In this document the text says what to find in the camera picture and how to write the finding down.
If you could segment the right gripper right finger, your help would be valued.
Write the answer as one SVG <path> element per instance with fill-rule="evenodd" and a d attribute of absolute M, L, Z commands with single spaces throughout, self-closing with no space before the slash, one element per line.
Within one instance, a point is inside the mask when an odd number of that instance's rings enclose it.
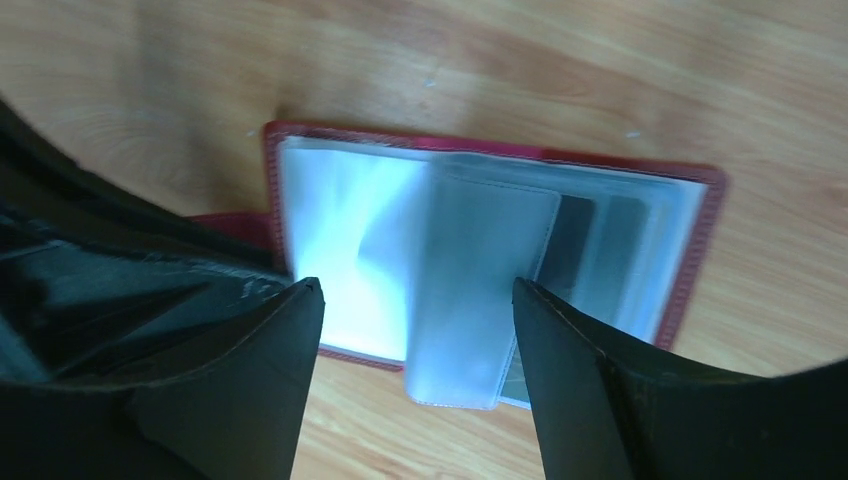
<path fill-rule="evenodd" d="M 517 279 L 549 479 L 843 479 L 847 364 L 758 377 L 659 349 Z"/>

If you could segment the red leather card holder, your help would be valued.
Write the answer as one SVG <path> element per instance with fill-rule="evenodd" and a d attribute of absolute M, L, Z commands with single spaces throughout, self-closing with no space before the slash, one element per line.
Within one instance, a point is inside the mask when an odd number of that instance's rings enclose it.
<path fill-rule="evenodd" d="M 537 282 L 564 196 L 638 199 L 608 324 L 669 348 L 728 185 L 720 168 L 280 121 L 263 131 L 273 257 L 319 279 L 324 355 L 404 374 L 414 401 L 527 407 L 515 279 Z"/>

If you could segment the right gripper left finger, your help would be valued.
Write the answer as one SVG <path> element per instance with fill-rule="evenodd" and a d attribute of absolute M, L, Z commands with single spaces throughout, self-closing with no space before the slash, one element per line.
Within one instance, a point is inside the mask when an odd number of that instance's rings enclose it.
<path fill-rule="evenodd" d="M 301 280 L 112 375 L 1 386 L 5 479 L 287 479 L 324 296 Z"/>

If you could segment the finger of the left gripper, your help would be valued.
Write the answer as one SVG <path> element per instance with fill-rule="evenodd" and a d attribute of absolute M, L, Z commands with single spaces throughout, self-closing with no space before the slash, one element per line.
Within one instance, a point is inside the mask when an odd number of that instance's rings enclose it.
<path fill-rule="evenodd" d="M 58 238 L 1 221 L 1 378 L 105 374 L 189 333 L 248 313 L 290 285 L 212 259 Z"/>
<path fill-rule="evenodd" d="M 1 162 L 62 200 L 125 228 L 271 268 L 270 226 L 252 213 L 181 217 L 81 168 L 52 145 L 6 102 L 1 103 Z"/>

